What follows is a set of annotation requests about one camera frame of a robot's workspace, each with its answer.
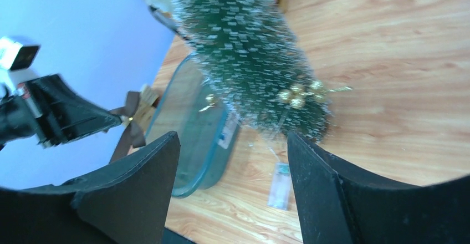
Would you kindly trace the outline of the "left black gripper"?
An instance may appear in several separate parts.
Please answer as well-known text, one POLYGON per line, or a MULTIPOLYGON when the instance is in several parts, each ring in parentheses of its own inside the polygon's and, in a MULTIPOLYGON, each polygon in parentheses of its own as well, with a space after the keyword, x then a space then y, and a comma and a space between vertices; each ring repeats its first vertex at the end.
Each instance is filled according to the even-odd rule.
POLYGON ((49 148, 121 125, 118 115, 76 94, 58 74, 30 80, 27 89, 30 98, 9 92, 1 97, 1 150, 8 142, 35 135, 49 148))

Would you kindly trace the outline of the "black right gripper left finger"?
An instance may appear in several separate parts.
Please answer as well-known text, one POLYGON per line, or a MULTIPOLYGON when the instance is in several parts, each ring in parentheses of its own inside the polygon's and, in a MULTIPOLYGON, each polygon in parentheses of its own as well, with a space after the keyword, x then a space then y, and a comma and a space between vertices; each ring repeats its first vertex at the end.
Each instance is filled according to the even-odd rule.
POLYGON ((142 149, 60 186, 1 189, 2 243, 180 243, 165 227, 180 140, 142 149))

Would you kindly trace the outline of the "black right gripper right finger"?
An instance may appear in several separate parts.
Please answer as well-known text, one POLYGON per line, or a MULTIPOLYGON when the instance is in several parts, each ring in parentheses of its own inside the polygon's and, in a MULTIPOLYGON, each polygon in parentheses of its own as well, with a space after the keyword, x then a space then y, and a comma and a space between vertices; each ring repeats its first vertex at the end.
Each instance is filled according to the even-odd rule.
POLYGON ((469 242, 469 177, 392 180, 290 132, 288 161, 304 243, 469 242))

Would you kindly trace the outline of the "brown ribbon bow ornament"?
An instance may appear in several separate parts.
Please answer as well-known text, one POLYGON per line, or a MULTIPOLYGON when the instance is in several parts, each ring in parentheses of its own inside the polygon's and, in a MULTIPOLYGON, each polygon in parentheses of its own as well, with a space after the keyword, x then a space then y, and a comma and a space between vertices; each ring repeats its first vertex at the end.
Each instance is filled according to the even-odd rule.
POLYGON ((110 163, 125 157, 130 148, 140 148, 146 145, 145 136, 138 122, 134 120, 140 101, 140 93, 129 91, 126 96, 125 105, 110 110, 114 115, 121 118, 125 130, 119 139, 117 146, 110 159, 110 163))

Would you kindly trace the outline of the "gold bead garland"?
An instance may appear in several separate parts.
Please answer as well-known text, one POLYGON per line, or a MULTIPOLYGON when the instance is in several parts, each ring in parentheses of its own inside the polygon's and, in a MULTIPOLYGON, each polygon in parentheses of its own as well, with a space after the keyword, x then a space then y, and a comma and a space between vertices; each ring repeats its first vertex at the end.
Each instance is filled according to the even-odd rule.
POLYGON ((337 92, 346 92, 353 90, 352 87, 344 86, 335 89, 328 89, 320 80, 313 80, 309 85, 300 83, 292 84, 288 89, 283 89, 277 94, 277 100, 288 104, 291 108, 301 109, 305 106, 308 99, 316 103, 325 103, 328 95, 337 92))

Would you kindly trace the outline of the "gold bell ornament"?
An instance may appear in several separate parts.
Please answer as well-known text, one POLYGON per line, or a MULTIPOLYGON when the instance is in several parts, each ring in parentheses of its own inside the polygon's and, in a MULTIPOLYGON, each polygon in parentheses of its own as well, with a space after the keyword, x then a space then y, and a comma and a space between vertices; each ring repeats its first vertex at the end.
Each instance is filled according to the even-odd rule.
POLYGON ((207 102, 207 105, 200 109, 199 112, 204 112, 210 108, 213 108, 217 105, 217 102, 218 102, 218 98, 214 95, 214 94, 208 94, 206 97, 205 97, 205 100, 207 102))

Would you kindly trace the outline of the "small frosted christmas tree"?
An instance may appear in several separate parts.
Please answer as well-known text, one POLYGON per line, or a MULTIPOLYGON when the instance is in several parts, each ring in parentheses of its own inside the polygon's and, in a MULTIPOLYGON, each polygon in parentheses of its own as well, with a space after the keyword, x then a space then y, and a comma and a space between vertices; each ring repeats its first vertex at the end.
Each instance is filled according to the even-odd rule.
POLYGON ((320 141, 328 108, 307 98, 302 108, 278 94, 308 85, 313 69, 273 0, 171 0, 180 32, 211 89, 245 126, 296 131, 320 141))

